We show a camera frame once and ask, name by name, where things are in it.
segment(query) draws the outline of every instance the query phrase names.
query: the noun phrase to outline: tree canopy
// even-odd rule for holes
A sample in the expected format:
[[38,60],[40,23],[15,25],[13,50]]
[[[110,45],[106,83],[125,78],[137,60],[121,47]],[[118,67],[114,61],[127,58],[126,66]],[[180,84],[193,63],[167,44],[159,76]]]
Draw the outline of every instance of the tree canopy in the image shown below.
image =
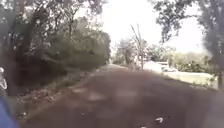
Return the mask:
[[110,36],[91,19],[103,0],[0,0],[0,65],[9,87],[106,63]]

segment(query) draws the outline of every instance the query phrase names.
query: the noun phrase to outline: vegetation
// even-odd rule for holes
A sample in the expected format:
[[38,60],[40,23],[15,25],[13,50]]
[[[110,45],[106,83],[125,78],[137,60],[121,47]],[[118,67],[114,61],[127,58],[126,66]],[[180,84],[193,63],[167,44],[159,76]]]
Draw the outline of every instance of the vegetation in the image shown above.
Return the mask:
[[[102,12],[104,3],[1,0],[0,65],[5,69],[9,93],[15,94],[22,85],[44,84],[74,68],[105,64],[110,37],[89,20]],[[78,17],[84,10],[88,15]]]
[[[169,40],[173,30],[178,34],[181,22],[186,18],[195,17],[202,26],[204,42],[207,50],[213,55],[213,64],[219,67],[219,87],[223,86],[224,55],[223,55],[223,15],[222,0],[176,0],[153,1],[154,9],[159,12],[157,23],[162,26],[162,41]],[[200,13],[188,15],[187,9],[196,5]]]

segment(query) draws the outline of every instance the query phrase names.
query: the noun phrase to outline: tree trunk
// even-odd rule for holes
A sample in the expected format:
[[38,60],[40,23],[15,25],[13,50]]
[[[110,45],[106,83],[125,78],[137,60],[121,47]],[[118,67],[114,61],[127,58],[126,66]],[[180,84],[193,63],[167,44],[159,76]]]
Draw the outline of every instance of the tree trunk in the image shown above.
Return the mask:
[[219,75],[218,75],[218,89],[224,89],[223,85],[224,85],[224,72],[220,71]]

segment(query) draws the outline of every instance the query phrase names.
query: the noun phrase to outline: overcast sky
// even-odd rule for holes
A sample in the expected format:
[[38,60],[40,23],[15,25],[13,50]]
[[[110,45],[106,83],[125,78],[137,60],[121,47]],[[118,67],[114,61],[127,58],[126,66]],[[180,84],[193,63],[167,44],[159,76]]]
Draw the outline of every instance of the overcast sky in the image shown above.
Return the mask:
[[[133,35],[130,24],[140,26],[140,32],[144,39],[150,43],[158,43],[161,36],[161,28],[155,23],[157,14],[152,11],[152,6],[147,0],[109,0],[103,7],[103,30],[108,32],[115,42]],[[201,52],[202,33],[196,19],[184,21],[179,36],[173,38],[169,45],[175,46],[181,52]]]

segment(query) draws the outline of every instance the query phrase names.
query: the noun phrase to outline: grass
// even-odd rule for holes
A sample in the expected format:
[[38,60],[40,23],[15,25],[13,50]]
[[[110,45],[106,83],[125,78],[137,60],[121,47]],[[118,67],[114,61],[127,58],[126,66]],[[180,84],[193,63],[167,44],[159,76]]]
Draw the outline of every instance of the grass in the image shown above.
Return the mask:
[[162,73],[164,76],[168,76],[173,79],[191,83],[194,85],[210,86],[217,88],[217,80],[211,81],[213,78],[211,75],[206,73],[190,73],[190,72],[165,72]]

